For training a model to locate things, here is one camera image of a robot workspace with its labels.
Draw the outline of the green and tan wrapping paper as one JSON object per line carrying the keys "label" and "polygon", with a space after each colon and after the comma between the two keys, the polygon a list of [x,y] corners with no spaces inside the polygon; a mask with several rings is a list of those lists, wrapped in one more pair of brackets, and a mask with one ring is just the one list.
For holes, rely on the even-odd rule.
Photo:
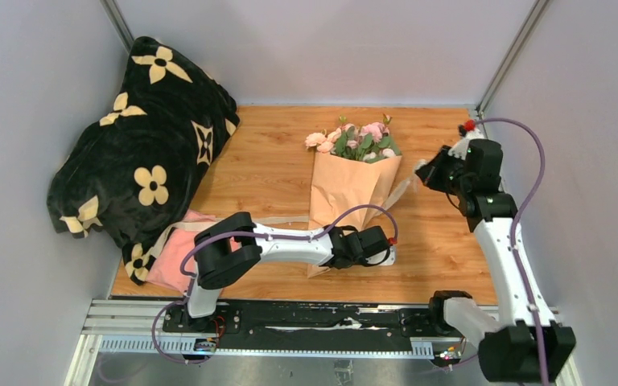
{"label": "green and tan wrapping paper", "polygon": [[348,209],[362,204],[390,209],[410,184],[408,179],[394,184],[401,163],[401,156],[368,163],[316,154],[311,179],[309,228],[328,225]]}

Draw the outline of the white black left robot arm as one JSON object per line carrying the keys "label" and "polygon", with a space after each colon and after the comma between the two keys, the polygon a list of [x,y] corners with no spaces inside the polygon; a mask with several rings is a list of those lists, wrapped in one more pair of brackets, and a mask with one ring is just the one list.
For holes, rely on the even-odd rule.
{"label": "white black left robot arm", "polygon": [[237,212],[200,232],[179,270],[190,277],[183,321],[195,332],[214,322],[221,291],[263,263],[304,263],[320,268],[383,265],[394,255],[397,236],[379,226],[359,230],[337,220],[312,230],[272,228]]}

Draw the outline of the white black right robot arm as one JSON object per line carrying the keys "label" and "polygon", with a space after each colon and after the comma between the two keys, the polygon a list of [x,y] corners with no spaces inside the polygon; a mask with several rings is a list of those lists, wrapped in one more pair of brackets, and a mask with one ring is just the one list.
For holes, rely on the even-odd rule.
{"label": "white black right robot arm", "polygon": [[459,200],[459,213],[487,261],[498,316],[462,290],[438,290],[427,324],[437,335],[459,332],[476,349],[489,382],[552,384],[575,348],[573,329],[557,322],[522,248],[514,198],[500,189],[501,145],[472,139],[460,149],[442,146],[415,174],[422,184]]}

